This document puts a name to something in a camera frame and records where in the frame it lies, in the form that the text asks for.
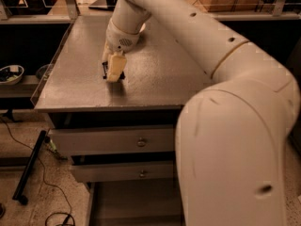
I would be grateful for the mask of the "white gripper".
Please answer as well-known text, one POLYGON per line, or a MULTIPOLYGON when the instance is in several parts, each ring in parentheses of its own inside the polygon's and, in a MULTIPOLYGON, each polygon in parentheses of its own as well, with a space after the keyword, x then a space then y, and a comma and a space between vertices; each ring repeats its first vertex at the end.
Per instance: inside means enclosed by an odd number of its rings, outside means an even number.
POLYGON ((105 35, 102 63, 108 61, 106 80, 114 83, 119 80, 127 63, 125 55, 118 52, 128 53, 135 48, 140 35, 140 25, 122 24, 118 27, 113 19, 110 19, 105 35))

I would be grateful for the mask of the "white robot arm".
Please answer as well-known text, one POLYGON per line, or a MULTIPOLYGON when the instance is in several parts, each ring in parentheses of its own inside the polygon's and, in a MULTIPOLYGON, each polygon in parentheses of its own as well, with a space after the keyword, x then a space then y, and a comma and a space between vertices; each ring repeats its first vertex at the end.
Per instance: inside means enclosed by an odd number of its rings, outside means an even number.
POLYGON ((256 44, 183 0, 118 0, 103 60, 117 81, 154 17, 213 85, 184 106, 176 163, 186 226, 287 226, 287 137, 300 111, 294 76, 256 44))

